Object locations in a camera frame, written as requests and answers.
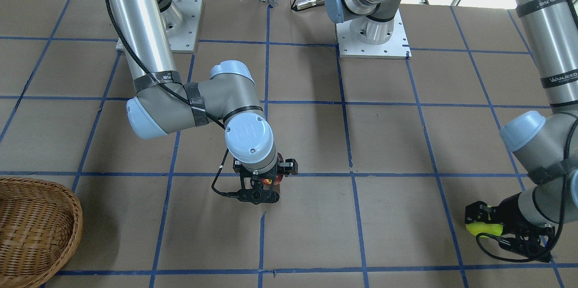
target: white mounting plate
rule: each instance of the white mounting plate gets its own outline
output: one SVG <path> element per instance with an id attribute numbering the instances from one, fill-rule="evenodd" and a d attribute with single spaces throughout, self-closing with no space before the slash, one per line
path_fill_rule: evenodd
<path id="1" fill-rule="evenodd" d="M 411 57 L 411 50 L 399 10 L 394 20 L 396 26 L 392 37 L 382 45 L 370 45 L 355 39 L 349 28 L 351 21 L 336 24 L 339 55 L 344 58 L 405 59 L 408 56 Z"/>
<path id="2" fill-rule="evenodd" d="M 182 12 L 183 23 L 167 29 L 171 50 L 174 53 L 195 53 L 203 0 L 173 0 L 173 4 Z M 124 51 L 120 40 L 116 43 L 116 49 Z"/>

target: metal base plate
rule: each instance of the metal base plate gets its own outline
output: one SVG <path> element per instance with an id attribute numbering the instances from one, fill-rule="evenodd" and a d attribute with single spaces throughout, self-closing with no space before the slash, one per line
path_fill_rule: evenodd
<path id="1" fill-rule="evenodd" d="M 394 20 L 396 21 L 396 27 L 392 37 L 382 45 L 369 45 L 355 39 L 351 35 L 349 28 L 351 21 L 336 24 L 339 55 L 344 58 L 405 59 L 411 57 L 411 50 L 409 49 L 405 27 L 403 27 L 399 10 Z"/>
<path id="2" fill-rule="evenodd" d="M 182 12 L 183 23 L 167 30 L 167 37 L 171 50 L 174 53 L 195 53 L 196 40 L 200 24 L 200 10 L 202 0 L 173 0 Z M 124 51 L 120 40 L 116 44 L 116 49 Z"/>

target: gray floor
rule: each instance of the gray floor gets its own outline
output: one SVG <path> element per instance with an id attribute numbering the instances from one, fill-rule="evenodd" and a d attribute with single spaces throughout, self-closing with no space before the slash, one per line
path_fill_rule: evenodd
<path id="1" fill-rule="evenodd" d="M 301 166 L 274 205 L 211 192 L 218 127 L 134 135 L 104 0 L 0 0 L 0 174 L 64 183 L 84 210 L 82 243 L 46 287 L 578 286 L 576 224 L 555 263 L 522 266 L 483 255 L 462 224 L 465 205 L 531 187 L 498 136 L 550 112 L 516 17 L 402 6 L 413 57 L 360 60 L 338 57 L 322 8 L 203 1 L 178 70 L 198 82 L 221 61 L 248 65 L 279 151 Z M 237 187 L 230 167 L 222 190 Z"/>

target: gray tape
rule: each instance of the gray tape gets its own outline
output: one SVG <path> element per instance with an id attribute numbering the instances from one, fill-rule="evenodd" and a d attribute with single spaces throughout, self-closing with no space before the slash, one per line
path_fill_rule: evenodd
<path id="1" fill-rule="evenodd" d="M 188 83 L 183 86 L 186 98 L 191 103 L 192 116 L 195 119 L 195 126 L 200 127 L 209 123 L 207 112 L 205 111 L 205 98 L 200 95 L 199 83 Z"/>
<path id="2" fill-rule="evenodd" d="M 182 84 L 182 80 L 180 78 L 180 74 L 177 71 L 160 71 L 160 72 L 151 72 L 149 74 L 145 74 L 144 76 L 140 76 L 135 79 L 133 82 L 135 87 L 135 91 L 138 93 L 145 88 L 153 87 L 158 84 L 166 84 L 166 83 L 177 83 Z"/>

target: basket rim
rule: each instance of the basket rim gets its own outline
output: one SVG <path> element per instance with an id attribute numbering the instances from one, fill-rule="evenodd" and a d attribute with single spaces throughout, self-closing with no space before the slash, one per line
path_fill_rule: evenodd
<path id="1" fill-rule="evenodd" d="M 44 181 L 40 179 L 32 179 L 30 177 L 0 177 L 0 183 L 14 184 L 18 183 L 20 185 L 28 186 L 39 186 L 39 187 L 52 187 L 58 189 L 64 200 L 72 204 L 70 209 L 73 214 L 74 224 L 72 225 L 72 234 L 68 243 L 56 262 L 52 266 L 43 272 L 35 276 L 30 282 L 21 284 L 20 286 L 15 286 L 14 288 L 37 288 L 43 283 L 47 282 L 52 278 L 58 270 L 60 270 L 64 265 L 70 260 L 72 255 L 76 252 L 78 245 L 80 244 L 80 239 L 83 232 L 83 213 L 80 205 L 80 200 L 71 189 L 65 187 L 64 185 L 51 181 Z"/>

